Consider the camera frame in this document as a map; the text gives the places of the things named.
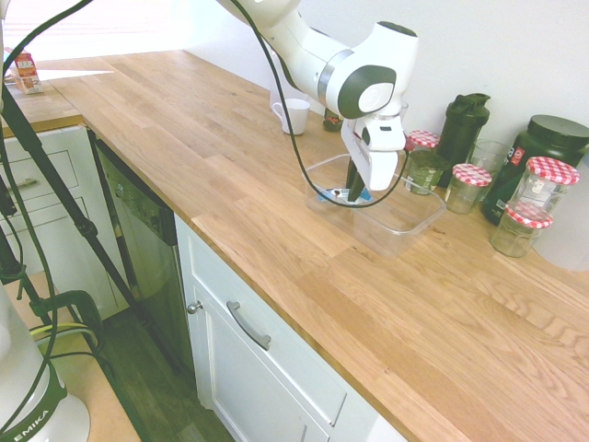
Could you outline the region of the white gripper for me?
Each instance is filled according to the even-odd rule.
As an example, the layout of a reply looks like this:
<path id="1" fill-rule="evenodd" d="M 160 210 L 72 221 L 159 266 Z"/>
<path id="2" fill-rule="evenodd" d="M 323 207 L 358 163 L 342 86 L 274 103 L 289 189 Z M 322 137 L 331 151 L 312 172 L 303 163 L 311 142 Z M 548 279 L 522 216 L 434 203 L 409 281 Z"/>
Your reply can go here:
<path id="1" fill-rule="evenodd" d="M 355 202 L 364 185 L 371 191 L 387 189 L 398 164 L 399 118 L 345 119 L 341 138 L 351 156 L 347 201 Z"/>

